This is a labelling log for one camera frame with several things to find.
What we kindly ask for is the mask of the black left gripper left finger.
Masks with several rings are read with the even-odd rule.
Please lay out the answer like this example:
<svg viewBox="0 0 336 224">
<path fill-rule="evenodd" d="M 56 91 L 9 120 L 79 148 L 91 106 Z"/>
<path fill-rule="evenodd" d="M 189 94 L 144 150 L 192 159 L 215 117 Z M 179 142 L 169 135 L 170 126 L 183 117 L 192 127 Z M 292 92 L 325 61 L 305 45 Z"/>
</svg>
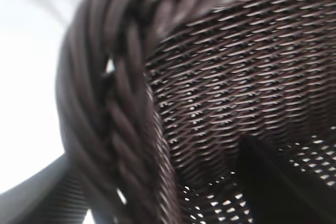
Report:
<svg viewBox="0 0 336 224">
<path fill-rule="evenodd" d="M 1 194 L 1 223 L 83 223 L 87 201 L 65 155 Z"/>
</svg>

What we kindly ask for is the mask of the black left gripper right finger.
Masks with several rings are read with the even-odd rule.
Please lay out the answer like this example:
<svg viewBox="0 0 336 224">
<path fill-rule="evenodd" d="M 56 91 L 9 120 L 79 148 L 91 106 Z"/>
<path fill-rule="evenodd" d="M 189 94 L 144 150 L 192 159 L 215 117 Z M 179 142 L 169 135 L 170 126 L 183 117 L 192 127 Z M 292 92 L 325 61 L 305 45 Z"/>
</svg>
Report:
<svg viewBox="0 0 336 224">
<path fill-rule="evenodd" d="M 239 143 L 236 176 L 257 223 L 332 223 L 332 188 L 254 137 Z"/>
</svg>

